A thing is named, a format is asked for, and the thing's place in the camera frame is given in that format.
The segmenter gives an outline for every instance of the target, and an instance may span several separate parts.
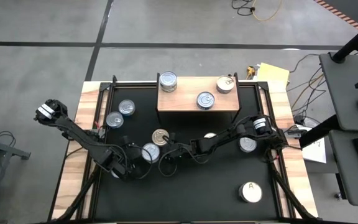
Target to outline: silver can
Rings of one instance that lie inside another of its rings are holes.
[[[147,143],[143,146],[142,157],[149,163],[155,163],[160,157],[160,148],[156,144]]]
[[[248,182],[241,185],[239,196],[248,203],[256,203],[262,199],[262,189],[255,182]]]
[[[215,103],[215,97],[212,93],[204,91],[197,96],[197,106],[202,110],[209,110]]]
[[[111,112],[106,117],[106,123],[110,128],[119,128],[124,124],[124,118],[119,112]]]
[[[230,93],[235,85],[236,83],[233,78],[227,75],[219,77],[216,81],[216,89],[223,94]]]
[[[256,149],[257,143],[255,140],[250,138],[240,138],[239,147],[243,152],[252,152]]]
[[[122,100],[118,111],[124,116],[130,116],[135,113],[135,103],[132,100]]]
[[[215,133],[206,133],[206,134],[204,135],[204,138],[212,138],[212,137],[215,137],[215,136],[216,136]]]
[[[166,136],[169,138],[168,131],[166,131],[164,129],[155,130],[152,135],[152,140],[153,140],[154,144],[156,144],[158,146],[166,145],[167,142],[166,142],[166,140],[164,140],[164,138],[162,136]]]
[[[178,78],[173,72],[164,72],[160,75],[160,86],[168,93],[177,89]]]

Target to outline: black pole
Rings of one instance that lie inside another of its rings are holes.
[[[346,56],[348,56],[353,50],[358,48],[358,34],[354,36],[343,48],[341,48],[334,56],[331,55],[331,58],[336,63],[342,63]]]

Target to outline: gray floor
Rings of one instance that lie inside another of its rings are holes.
[[[313,0],[286,0],[272,21],[240,17],[225,0],[115,0],[104,42],[342,45],[357,30]],[[0,41],[94,42],[106,0],[0,1]],[[276,1],[258,1],[260,17]],[[248,65],[269,63],[292,70],[311,50],[101,49],[92,80],[154,80],[157,72],[222,75]],[[68,106],[73,118],[92,48],[0,47],[0,131],[10,130],[17,147],[32,152],[28,161],[13,159],[0,190],[0,220],[45,221],[67,146],[59,131],[32,118],[46,99]],[[318,58],[303,61],[290,76],[289,88],[310,79]],[[289,92],[293,103],[302,88]],[[294,107],[301,106],[306,94]],[[334,114],[326,93],[308,108],[324,120]],[[319,215],[358,222],[358,207],[337,202],[333,175],[310,175]]]

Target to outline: wooden platform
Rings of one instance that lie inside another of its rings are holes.
[[[80,104],[78,105],[75,118],[75,123],[83,129],[90,129],[92,127],[96,102],[98,100],[99,85],[100,82],[84,82]],[[285,82],[269,82],[268,87],[277,126],[281,129],[288,129],[294,125],[294,122],[287,92],[285,90]],[[261,91],[261,99],[263,107],[265,108],[264,111],[267,111],[267,101],[263,91]],[[100,121],[103,120],[105,106],[106,99],[103,99]],[[298,140],[296,139],[287,140],[291,146],[300,146]],[[68,153],[78,148],[78,146],[78,143],[71,142],[69,144]],[[292,192],[307,209],[307,211],[317,217],[317,209],[316,205],[314,204],[314,198],[309,183],[308,173],[303,161],[302,151],[289,147],[285,148],[283,150],[283,158],[285,161],[285,168]],[[62,215],[67,207],[72,203],[77,193],[80,191],[85,160],[85,151],[80,151],[78,154],[73,154],[66,160],[63,168],[62,178],[60,180],[60,185],[58,186],[58,195],[54,205],[52,218],[58,218],[60,215]],[[279,191],[280,201],[283,207],[283,214],[285,217],[288,217],[288,205],[285,194],[281,188],[279,188]],[[91,190],[88,191],[88,195],[85,200],[83,218],[88,217],[90,192]]]
[[[171,93],[161,90],[158,85],[159,111],[238,111],[240,108],[237,87],[228,94],[218,92],[216,81],[219,77],[178,77],[177,89]],[[215,103],[209,110],[197,107],[197,96],[208,91],[215,97]]]

